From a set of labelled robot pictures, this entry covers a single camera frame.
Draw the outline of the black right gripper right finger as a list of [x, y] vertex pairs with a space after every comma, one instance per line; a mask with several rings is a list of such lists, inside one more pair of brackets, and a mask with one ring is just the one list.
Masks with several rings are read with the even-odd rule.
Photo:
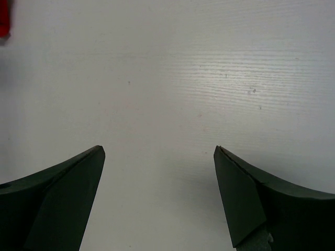
[[334, 194], [283, 180], [221, 146], [214, 162], [236, 250], [334, 250]]

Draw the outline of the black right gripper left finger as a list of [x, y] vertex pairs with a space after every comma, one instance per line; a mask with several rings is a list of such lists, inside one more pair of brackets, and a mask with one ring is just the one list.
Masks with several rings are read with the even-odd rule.
[[1, 184], [1, 250], [79, 250], [104, 161], [97, 145]]

